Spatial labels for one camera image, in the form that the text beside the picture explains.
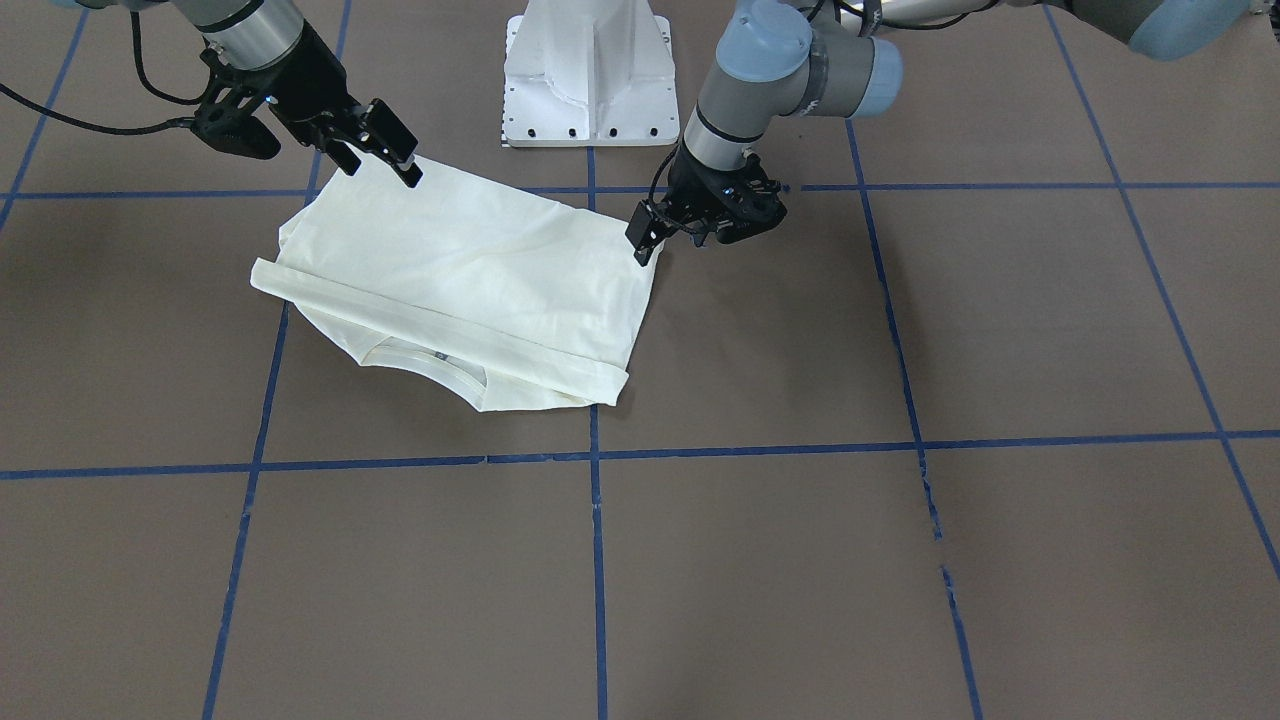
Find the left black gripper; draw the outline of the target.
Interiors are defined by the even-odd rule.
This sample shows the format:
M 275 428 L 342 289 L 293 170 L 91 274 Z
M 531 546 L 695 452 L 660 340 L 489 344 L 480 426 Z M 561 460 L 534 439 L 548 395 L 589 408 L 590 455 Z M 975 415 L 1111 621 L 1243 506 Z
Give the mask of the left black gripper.
M 662 243 L 677 233 L 690 236 L 695 245 L 708 237 L 722 245 L 736 243 L 783 222 L 788 210 L 781 192 L 782 184 L 767 174 L 753 151 L 739 169 L 717 170 L 680 145 L 669 168 L 662 214 L 653 201 L 639 201 L 625 237 L 640 266 L 648 266 Z

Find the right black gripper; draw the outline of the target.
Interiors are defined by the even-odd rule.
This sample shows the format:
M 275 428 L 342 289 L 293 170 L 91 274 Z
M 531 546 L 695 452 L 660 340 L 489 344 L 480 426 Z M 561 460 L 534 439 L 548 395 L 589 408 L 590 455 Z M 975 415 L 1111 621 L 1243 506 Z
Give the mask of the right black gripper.
M 364 158 L 383 161 L 408 188 L 422 178 L 419 140 L 381 99 L 361 102 L 347 87 L 346 68 L 312 26 L 270 67 L 271 113 L 303 146 L 329 156 L 353 177 Z

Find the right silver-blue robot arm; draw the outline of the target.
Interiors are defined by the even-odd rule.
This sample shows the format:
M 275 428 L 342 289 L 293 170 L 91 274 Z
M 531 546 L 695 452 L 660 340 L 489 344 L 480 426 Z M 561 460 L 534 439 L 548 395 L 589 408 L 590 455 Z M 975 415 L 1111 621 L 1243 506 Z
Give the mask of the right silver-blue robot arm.
M 140 128 L 99 126 L 35 104 L 44 117 L 101 135 L 142 136 L 187 129 L 210 149 L 256 160 L 274 159 L 279 138 L 257 118 L 269 111 L 294 141 L 329 156 L 353 176 L 364 156 L 376 158 L 410 188 L 422 178 L 419 141 L 380 99 L 357 101 L 347 72 L 292 1 L 175 1 L 204 40 L 209 69 L 187 117 Z

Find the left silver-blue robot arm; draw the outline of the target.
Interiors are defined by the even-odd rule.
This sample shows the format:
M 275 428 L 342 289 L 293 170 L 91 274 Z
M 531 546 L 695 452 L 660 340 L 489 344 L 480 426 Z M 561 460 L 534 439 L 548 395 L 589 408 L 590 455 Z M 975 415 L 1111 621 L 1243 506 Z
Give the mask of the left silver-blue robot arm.
M 931 32 L 992 1 L 739 1 L 673 151 L 626 236 L 645 266 L 672 236 L 736 243 L 786 217 L 756 154 L 777 117 L 876 117 L 899 96 L 904 63 L 884 29 Z

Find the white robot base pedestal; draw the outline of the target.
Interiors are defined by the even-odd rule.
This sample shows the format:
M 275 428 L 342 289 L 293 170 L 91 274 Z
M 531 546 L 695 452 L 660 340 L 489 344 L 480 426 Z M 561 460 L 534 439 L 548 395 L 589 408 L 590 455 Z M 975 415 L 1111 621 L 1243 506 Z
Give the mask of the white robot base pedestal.
M 502 143 L 668 146 L 681 131 L 671 24 L 648 1 L 530 1 L 506 22 Z

